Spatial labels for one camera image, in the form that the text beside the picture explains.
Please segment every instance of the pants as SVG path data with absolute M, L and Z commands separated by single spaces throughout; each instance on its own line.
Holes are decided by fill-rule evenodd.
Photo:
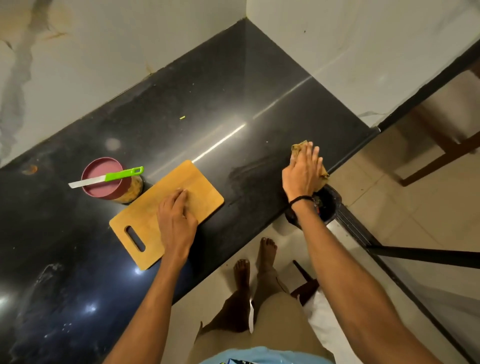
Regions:
M 335 362 L 333 355 L 317 339 L 300 303 L 290 296 L 273 268 L 258 272 L 253 297 L 254 329 L 248 327 L 250 293 L 235 291 L 220 312 L 200 327 L 187 364 L 199 364 L 228 349 L 265 346 L 272 350 L 305 352 Z

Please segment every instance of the kitchen counter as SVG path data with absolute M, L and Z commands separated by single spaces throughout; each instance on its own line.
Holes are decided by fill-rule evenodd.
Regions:
M 313 140 L 332 172 L 374 135 L 248 20 L 193 49 L 0 169 L 0 363 L 101 360 L 158 270 L 110 229 L 125 206 L 68 187 L 93 159 L 144 166 L 150 184 L 190 159 L 225 198 L 177 301 L 285 210 L 292 144 Z

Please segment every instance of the blue shirt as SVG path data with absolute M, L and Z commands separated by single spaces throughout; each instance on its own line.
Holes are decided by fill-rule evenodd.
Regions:
M 304 352 L 281 352 L 265 346 L 237 350 L 230 349 L 217 354 L 201 364 L 332 364 L 328 359 Z

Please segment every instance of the black wristband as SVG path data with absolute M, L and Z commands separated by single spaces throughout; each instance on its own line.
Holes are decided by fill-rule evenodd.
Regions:
M 290 201 L 289 205 L 290 207 L 292 207 L 292 205 L 300 200 L 310 200 L 312 202 L 314 202 L 313 200 L 313 197 L 312 196 L 307 196 L 307 195 L 304 195 L 304 196 L 298 196 L 297 198 L 294 198 L 293 200 Z

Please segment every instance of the bare foot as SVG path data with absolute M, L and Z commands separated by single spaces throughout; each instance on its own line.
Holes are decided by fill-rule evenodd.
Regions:
M 248 259 L 240 259 L 233 267 L 233 275 L 237 290 L 250 290 L 250 261 Z
M 258 250 L 258 265 L 260 269 L 269 269 L 273 267 L 275 261 L 277 245 L 270 238 L 260 240 L 260 249 Z

